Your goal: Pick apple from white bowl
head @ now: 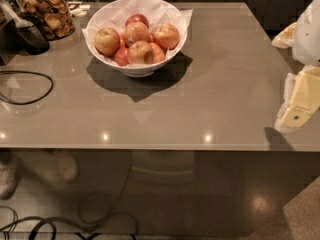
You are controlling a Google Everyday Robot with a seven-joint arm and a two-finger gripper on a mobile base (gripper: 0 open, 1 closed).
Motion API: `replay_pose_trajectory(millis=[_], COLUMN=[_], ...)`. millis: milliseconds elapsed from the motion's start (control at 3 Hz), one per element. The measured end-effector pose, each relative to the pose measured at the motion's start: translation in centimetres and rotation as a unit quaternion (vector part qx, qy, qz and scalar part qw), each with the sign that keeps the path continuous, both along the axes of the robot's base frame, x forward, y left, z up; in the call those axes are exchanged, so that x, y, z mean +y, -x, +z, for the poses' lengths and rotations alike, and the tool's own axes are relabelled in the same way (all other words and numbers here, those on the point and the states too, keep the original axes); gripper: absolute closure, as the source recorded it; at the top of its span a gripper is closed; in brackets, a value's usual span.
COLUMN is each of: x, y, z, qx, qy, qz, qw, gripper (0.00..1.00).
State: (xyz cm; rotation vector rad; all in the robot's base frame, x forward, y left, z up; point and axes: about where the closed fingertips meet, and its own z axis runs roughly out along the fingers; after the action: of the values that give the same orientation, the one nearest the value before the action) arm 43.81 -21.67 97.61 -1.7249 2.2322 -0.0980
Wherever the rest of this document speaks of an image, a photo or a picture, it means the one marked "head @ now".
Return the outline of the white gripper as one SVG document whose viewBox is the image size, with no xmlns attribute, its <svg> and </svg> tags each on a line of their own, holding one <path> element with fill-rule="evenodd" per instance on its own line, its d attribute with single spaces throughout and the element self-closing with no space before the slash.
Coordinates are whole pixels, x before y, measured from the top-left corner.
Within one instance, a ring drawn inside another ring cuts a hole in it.
<svg viewBox="0 0 320 240">
<path fill-rule="evenodd" d="M 293 58 L 306 65 L 298 74 L 289 73 L 284 84 L 284 103 L 275 129 L 290 133 L 300 129 L 320 108 L 320 0 L 313 0 L 294 22 L 272 40 L 272 45 L 292 47 Z"/>
</svg>

